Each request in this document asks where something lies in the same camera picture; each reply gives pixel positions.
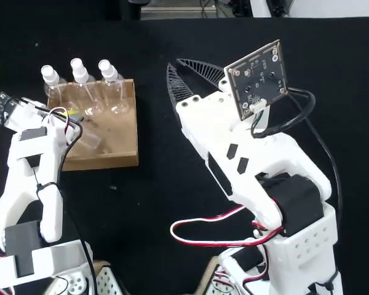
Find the black surface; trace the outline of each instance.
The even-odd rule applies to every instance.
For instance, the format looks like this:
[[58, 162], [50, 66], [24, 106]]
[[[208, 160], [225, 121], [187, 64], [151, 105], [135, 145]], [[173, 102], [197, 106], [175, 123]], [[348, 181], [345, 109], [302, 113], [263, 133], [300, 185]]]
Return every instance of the black surface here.
[[288, 237], [324, 216], [320, 191], [309, 179], [293, 175], [266, 189], [282, 212], [283, 226]]
[[[224, 66], [279, 38], [289, 86], [315, 94], [310, 118], [341, 172], [345, 212], [335, 253], [345, 294], [369, 294], [369, 18], [39, 23], [27, 28], [7, 22], [0, 23], [0, 91], [44, 101], [41, 66], [50, 64], [71, 79], [69, 61], [76, 56], [96, 77], [98, 61], [107, 58], [123, 76], [135, 79], [140, 166], [62, 175], [69, 206], [95, 258], [111, 262], [133, 295], [193, 292], [211, 256], [222, 249], [179, 244], [169, 234], [171, 222], [235, 207], [175, 122], [167, 63], [182, 57]], [[229, 35], [235, 44], [226, 42]], [[271, 109], [271, 123], [294, 113], [281, 100]], [[290, 134], [333, 179], [327, 157], [306, 126]], [[0, 195], [11, 135], [0, 127]], [[333, 194], [335, 205], [335, 188]], [[224, 222], [178, 231], [204, 240], [249, 237], [250, 218], [241, 211]], [[63, 241], [76, 238], [66, 217], [64, 222]], [[46, 283], [15, 289], [40, 294], [34, 289]]]
[[39, 221], [29, 221], [6, 228], [6, 255], [15, 256], [18, 277], [34, 274], [31, 252], [41, 248]]

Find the robotic arm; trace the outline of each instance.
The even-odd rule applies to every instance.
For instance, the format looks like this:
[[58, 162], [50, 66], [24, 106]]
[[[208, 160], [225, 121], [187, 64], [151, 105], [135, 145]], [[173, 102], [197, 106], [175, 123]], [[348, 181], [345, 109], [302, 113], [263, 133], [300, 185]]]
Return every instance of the robotic arm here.
[[[63, 198], [56, 185], [69, 149], [82, 127], [44, 105], [0, 94], [0, 124], [16, 131], [8, 156], [8, 177], [0, 198], [0, 288], [57, 277], [50, 294], [88, 294], [95, 291], [92, 251], [76, 240], [52, 245], [62, 237]], [[18, 224], [33, 201], [43, 204], [41, 222]]]
[[[194, 95], [177, 69], [168, 67], [169, 93], [183, 134], [227, 198], [255, 215], [256, 230], [255, 238], [244, 241], [200, 243], [173, 233], [179, 224], [223, 220], [233, 210], [215, 218], [176, 222], [173, 236], [190, 245], [253, 245], [219, 256], [214, 280], [232, 286], [237, 292], [233, 294], [342, 295], [333, 255], [338, 240], [335, 210], [326, 202], [330, 182], [291, 136], [267, 128], [270, 105], [291, 92], [285, 85], [280, 42], [241, 58], [224, 72], [198, 61], [178, 62], [220, 90], [206, 97]], [[257, 271], [260, 263], [262, 272]]]

